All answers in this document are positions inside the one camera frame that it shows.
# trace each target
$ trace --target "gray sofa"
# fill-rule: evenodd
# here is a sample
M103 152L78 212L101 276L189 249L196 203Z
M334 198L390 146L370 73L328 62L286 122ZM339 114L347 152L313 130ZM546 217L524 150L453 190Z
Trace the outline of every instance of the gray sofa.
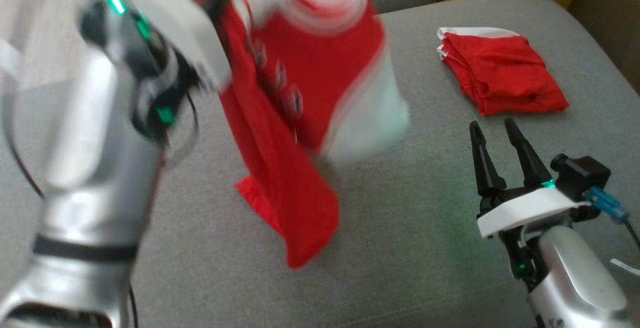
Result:
M551 0L374 1L386 12L398 85L411 107L406 141L348 173L336 189L341 224L333 241L305 269L290 271L282 239L234 189L246 170L217 97L198 97L201 139L164 175L135 269L141 326L535 326L505 249L482 240L475 224L480 199L469 123L479 120L510 186L522 182L517 155L504 116L478 117L439 60L438 27L501 27L526 36L571 107L516 115L523 133L544 161L564 152L609 166L608 189L640 227L640 98L567 11ZM20 98L18 143L32 164L46 156L44 137L65 91L54 84ZM24 266L40 202L4 146L0 164L2 293ZM610 219L576 229L604 262L640 266L626 230ZM637 277L610 271L628 296L640 293Z

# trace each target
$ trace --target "black band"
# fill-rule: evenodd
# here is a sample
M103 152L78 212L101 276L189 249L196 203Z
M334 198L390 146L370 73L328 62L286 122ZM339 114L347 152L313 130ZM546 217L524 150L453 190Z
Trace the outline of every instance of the black band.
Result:
M35 254L93 262L135 260L138 246L88 246L52 240L38 235L33 244Z

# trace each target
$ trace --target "blue cable connector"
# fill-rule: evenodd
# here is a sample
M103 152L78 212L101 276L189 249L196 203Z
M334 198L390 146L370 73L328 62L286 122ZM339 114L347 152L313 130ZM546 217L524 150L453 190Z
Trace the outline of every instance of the blue cable connector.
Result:
M629 212L620 205L620 202L599 187L591 187L587 191L585 200L608 214L616 224L624 224L629 218Z

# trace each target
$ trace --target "green indicator light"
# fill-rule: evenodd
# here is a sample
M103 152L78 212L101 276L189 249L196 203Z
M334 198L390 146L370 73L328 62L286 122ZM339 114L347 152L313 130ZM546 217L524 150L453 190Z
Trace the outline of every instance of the green indicator light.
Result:
M551 180L549 180L548 182L544 182L544 183L542 183L542 186L543 186L543 187L556 187L556 184L554 183L554 180L553 180L553 179L551 179Z
M145 22L139 20L135 23L135 25L137 26L137 29L138 31L140 31L140 35L142 35L142 38L144 38L144 40L151 39L151 32L149 31L149 27Z
M126 13L127 9L124 7L122 0L107 0L107 2L117 15L124 15L124 13Z
M174 120L176 120L174 112L169 108L158 108L155 111L158 113L160 120L165 124L173 124Z

